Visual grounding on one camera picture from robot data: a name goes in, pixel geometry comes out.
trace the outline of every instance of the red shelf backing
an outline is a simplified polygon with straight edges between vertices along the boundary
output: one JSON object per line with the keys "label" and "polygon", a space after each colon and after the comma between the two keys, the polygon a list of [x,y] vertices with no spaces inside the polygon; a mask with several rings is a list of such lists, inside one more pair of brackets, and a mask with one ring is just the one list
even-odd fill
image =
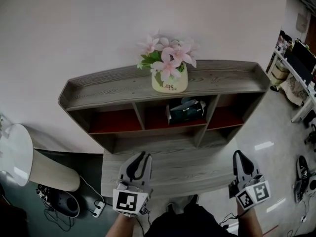
{"label": "red shelf backing", "polygon": [[243,125],[242,118],[232,107],[218,107],[215,109],[208,130]]}
{"label": "red shelf backing", "polygon": [[142,127],[134,110],[94,113],[89,133],[140,131]]}
{"label": "red shelf backing", "polygon": [[153,129],[164,129],[164,128],[173,128],[173,127],[181,127],[181,126],[196,126],[196,125],[206,124],[205,119],[198,119],[194,121],[186,121],[180,124],[169,125],[167,116],[165,114],[165,110],[166,110],[165,106],[147,108],[145,111],[145,129],[153,130]]}

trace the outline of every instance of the gray floor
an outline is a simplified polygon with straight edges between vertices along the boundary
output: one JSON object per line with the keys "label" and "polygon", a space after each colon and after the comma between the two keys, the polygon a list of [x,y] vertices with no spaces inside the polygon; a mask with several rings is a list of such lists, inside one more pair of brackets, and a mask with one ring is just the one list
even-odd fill
{"label": "gray floor", "polygon": [[[266,236],[287,236],[289,230],[294,232],[300,226],[300,218],[305,214],[304,204],[295,204],[292,184],[296,179],[295,163],[299,155],[304,155],[310,169],[316,168],[315,154],[303,140],[309,130],[301,123],[291,123],[290,118],[295,108],[281,93],[269,91],[253,116],[245,124],[233,143],[246,154],[255,155],[261,171],[270,183],[272,198],[256,207],[256,212],[264,232],[276,227]],[[56,161],[76,169],[87,182],[100,191],[102,156],[96,155],[48,155]],[[117,213],[109,206],[101,217],[95,219],[86,213],[76,219],[75,226],[69,233],[62,232],[55,224],[46,220],[43,214],[44,205],[35,193],[36,184],[29,183],[20,188],[10,182],[10,178],[0,175],[8,199],[16,206],[26,210],[29,218],[30,236],[96,236],[102,237],[114,222]],[[98,199],[89,187],[82,186],[79,191],[87,201],[87,207],[93,208],[94,200]],[[236,201],[228,198],[228,189],[220,189],[199,194],[199,204],[210,211],[217,221],[221,221],[230,212],[236,213]],[[181,212],[188,202],[187,197],[172,199]],[[151,211],[150,220],[164,212],[170,199],[152,199],[148,204]],[[310,200],[307,220],[297,234],[308,233],[316,226],[316,197]],[[145,231],[148,229],[147,216],[140,218]],[[236,232],[234,220],[228,222],[230,231]],[[134,236],[141,236],[138,225]]]}

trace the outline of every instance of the flower vase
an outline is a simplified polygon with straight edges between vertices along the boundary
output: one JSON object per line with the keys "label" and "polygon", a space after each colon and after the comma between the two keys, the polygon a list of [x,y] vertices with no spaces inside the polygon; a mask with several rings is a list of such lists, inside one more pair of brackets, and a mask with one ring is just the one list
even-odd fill
{"label": "flower vase", "polygon": [[152,73],[152,86],[153,89],[163,93],[180,93],[188,87],[188,70],[185,63],[183,63],[183,70],[180,72],[181,77],[175,79],[170,76],[167,81],[161,81],[160,73]]}

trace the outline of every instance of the desk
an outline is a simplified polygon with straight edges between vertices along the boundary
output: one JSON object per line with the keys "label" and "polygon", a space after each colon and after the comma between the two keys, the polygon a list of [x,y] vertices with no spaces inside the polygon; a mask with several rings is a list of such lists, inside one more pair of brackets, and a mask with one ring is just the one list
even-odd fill
{"label": "desk", "polygon": [[267,75],[269,76],[271,74],[272,69],[275,66],[276,62],[277,62],[277,59],[279,58],[280,60],[282,60],[282,63],[291,72],[291,74],[293,74],[295,79],[303,86],[303,88],[305,89],[305,91],[308,94],[308,98],[307,98],[306,102],[304,103],[304,106],[301,107],[301,109],[291,119],[292,122],[296,122],[297,120],[299,120],[299,118],[302,117],[302,114],[305,111],[307,111],[308,108],[310,109],[313,105],[316,106],[314,83],[311,82],[308,86],[306,86],[306,84],[303,81],[303,79],[298,75],[298,73],[294,70],[294,68],[291,66],[291,64],[289,64],[288,61],[286,59],[284,59],[284,57],[281,55],[281,53],[275,49],[274,50],[274,54],[276,54],[276,55],[275,55],[275,58],[274,58],[274,60],[273,60],[273,62],[271,64],[268,72],[267,72]]}

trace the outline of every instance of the white wall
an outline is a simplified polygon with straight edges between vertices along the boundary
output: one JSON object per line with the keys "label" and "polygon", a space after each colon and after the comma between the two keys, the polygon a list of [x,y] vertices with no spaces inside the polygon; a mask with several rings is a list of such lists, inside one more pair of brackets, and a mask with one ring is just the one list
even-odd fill
{"label": "white wall", "polygon": [[[296,21],[298,13],[307,17],[307,29],[304,33],[301,33],[296,29]],[[292,40],[299,38],[302,42],[305,41],[308,26],[310,25],[311,13],[307,10],[304,4],[300,0],[286,0],[284,21],[282,24],[282,30],[289,35]]]}
{"label": "white wall", "polygon": [[102,153],[58,106],[67,79],[136,64],[160,29],[192,37],[201,59],[266,68],[286,0],[0,0],[0,111],[32,128],[39,147]]}

